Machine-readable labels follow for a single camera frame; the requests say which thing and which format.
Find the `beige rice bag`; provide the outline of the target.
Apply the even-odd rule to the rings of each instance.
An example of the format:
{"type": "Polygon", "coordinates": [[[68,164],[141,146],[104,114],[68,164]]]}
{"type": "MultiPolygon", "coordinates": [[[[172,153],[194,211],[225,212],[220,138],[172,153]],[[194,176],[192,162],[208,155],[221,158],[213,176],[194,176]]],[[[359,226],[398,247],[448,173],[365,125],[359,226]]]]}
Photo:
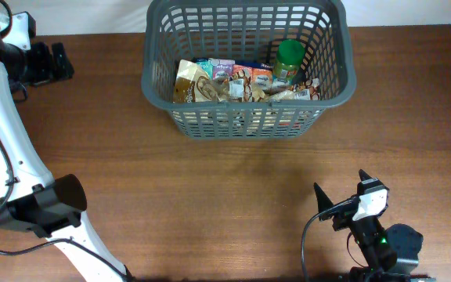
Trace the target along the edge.
{"type": "MultiPolygon", "coordinates": [[[[262,93],[257,102],[279,102],[282,100],[302,100],[302,101],[317,101],[321,99],[321,81],[319,78],[310,78],[307,81],[299,82],[295,85],[284,85],[277,89],[276,92],[265,94],[262,93]]],[[[304,119],[309,115],[308,111],[300,111],[299,116],[295,115],[295,111],[278,111],[272,110],[265,113],[264,126],[266,128],[273,128],[276,125],[277,119],[279,128],[287,128],[292,125],[292,129],[300,128],[305,122],[304,119]]]]}

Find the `multicolour tissue pack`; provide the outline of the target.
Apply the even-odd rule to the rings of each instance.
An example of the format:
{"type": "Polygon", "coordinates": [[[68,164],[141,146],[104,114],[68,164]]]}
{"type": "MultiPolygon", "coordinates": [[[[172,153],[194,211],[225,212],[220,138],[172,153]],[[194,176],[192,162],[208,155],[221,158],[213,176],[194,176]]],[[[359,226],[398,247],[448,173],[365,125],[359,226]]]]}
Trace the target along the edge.
{"type": "Polygon", "coordinates": [[[264,90],[269,90],[272,86],[273,66],[267,63],[215,58],[195,58],[192,61],[207,72],[213,80],[231,78],[236,75],[239,78],[250,78],[252,84],[256,84],[264,90]]]}

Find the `green lid jar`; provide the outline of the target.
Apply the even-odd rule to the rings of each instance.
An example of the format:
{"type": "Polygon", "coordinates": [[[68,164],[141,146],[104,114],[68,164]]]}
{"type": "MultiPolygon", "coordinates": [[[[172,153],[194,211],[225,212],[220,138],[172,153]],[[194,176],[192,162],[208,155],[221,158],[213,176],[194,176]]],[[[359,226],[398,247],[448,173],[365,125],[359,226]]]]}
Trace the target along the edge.
{"type": "Polygon", "coordinates": [[[273,76],[282,81],[291,81],[300,69],[305,58],[303,44],[294,39],[287,39],[280,43],[273,64],[273,76]]]}

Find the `beige mushroom snack bag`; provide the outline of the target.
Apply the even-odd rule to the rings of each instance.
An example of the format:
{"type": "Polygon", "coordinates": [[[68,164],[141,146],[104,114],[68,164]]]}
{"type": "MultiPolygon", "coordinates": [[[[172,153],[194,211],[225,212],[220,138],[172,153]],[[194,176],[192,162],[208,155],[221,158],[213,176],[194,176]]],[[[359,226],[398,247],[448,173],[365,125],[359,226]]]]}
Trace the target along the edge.
{"type": "Polygon", "coordinates": [[[257,102],[265,93],[262,88],[251,83],[247,77],[213,80],[199,65],[192,61],[180,60],[173,91],[174,103],[201,102],[257,102]]]}

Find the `grey plastic shopping basket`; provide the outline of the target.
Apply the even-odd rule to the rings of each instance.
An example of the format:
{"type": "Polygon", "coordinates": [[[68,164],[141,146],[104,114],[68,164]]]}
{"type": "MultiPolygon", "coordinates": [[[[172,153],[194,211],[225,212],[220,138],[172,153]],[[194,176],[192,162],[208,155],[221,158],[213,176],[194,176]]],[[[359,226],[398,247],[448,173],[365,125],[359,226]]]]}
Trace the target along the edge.
{"type": "Polygon", "coordinates": [[[154,1],[146,16],[142,91],[179,130],[195,139],[290,138],[357,85],[346,11],[339,0],[154,1]],[[319,80],[317,100],[176,103],[179,62],[197,58],[272,63],[282,41],[305,53],[301,71],[319,80]]]}

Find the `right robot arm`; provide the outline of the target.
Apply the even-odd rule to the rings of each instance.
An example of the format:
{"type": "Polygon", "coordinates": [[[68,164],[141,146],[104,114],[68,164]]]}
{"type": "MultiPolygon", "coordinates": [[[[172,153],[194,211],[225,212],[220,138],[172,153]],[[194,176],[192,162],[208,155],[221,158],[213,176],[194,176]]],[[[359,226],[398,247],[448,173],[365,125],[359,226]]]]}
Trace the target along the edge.
{"type": "Polygon", "coordinates": [[[412,274],[419,265],[424,236],[406,224],[384,228],[380,223],[388,208],[389,188],[363,170],[359,179],[356,193],[336,204],[315,183],[318,213],[306,223],[302,235],[315,219],[331,220],[334,231],[349,231],[348,239],[355,241],[366,263],[351,268],[343,281],[435,281],[412,274]]]}

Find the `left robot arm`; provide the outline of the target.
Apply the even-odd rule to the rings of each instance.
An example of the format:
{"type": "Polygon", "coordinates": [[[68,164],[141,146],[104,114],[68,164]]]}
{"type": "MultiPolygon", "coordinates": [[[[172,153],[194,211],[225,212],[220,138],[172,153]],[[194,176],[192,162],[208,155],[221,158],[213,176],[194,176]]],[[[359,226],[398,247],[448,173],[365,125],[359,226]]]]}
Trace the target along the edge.
{"type": "Polygon", "coordinates": [[[74,68],[61,43],[35,41],[26,12],[0,21],[0,229],[33,233],[41,247],[56,246],[87,281],[130,281],[94,230],[85,191],[75,175],[55,178],[38,156],[17,111],[15,92],[71,79],[74,68]]]}

